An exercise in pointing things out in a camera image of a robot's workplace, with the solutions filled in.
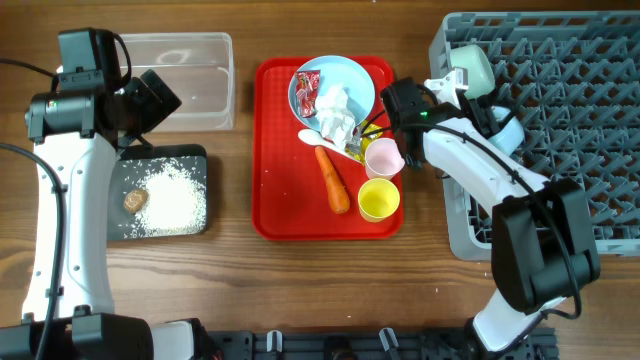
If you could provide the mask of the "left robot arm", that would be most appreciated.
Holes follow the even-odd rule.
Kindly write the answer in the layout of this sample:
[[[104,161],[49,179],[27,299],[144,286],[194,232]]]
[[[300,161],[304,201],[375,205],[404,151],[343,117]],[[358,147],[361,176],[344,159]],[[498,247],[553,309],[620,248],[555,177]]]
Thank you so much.
[[[38,167],[33,274],[21,321],[1,331],[5,359],[218,359],[197,319],[150,325],[118,315],[106,264],[111,175],[119,153],[174,112],[153,72],[134,77],[123,39],[103,29],[58,36],[62,72],[25,114]]]

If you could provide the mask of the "yellow cup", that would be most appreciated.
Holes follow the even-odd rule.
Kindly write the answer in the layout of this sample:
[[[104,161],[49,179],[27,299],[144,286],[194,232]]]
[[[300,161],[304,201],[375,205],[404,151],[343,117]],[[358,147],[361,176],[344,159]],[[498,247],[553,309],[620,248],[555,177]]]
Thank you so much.
[[[368,222],[381,222],[393,215],[400,206],[400,192],[387,179],[374,178],[359,189],[357,201],[361,216]]]

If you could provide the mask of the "brown mushroom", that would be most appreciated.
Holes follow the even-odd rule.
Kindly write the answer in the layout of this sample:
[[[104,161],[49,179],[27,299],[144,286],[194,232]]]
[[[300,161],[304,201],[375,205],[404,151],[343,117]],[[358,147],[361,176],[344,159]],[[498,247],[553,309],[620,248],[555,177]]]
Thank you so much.
[[[129,213],[135,214],[144,207],[147,200],[148,193],[144,189],[134,189],[125,196],[123,207]]]

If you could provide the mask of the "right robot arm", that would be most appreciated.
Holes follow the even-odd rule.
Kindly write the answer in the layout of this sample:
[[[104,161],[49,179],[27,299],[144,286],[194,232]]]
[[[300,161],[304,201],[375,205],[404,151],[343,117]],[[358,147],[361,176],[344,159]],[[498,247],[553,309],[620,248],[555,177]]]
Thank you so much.
[[[394,141],[408,165],[428,163],[456,180],[490,215],[496,291],[465,325],[464,359],[497,359],[546,317],[582,313],[581,289],[600,276],[584,190],[520,166],[484,136],[504,124],[489,105],[465,96],[458,70],[418,84],[395,81],[381,93]]]

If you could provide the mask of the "light blue bowl with mushroom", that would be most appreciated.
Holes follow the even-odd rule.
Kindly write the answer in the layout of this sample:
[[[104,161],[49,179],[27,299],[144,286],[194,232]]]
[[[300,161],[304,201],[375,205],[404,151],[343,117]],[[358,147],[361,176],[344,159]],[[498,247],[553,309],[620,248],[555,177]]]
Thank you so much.
[[[464,68],[468,73],[467,99],[488,95],[495,89],[495,77],[485,52],[478,45],[467,45],[452,49],[452,67]]]

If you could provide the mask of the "light blue bowl with rice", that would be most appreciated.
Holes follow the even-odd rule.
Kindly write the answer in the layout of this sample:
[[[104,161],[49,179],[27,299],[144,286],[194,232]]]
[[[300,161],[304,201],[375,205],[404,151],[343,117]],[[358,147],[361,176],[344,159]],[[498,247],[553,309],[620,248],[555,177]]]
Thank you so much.
[[[498,125],[498,132],[488,140],[496,148],[510,156],[524,141],[524,128],[516,116],[509,116],[510,110],[502,106],[492,106],[491,110]]]

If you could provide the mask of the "pink cup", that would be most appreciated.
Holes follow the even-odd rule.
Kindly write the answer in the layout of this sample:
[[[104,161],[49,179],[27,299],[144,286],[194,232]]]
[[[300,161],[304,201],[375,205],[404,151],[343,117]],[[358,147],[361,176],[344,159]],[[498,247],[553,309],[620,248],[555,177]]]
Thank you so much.
[[[369,179],[390,180],[405,166],[396,142],[391,138],[374,140],[365,151],[365,172]]]

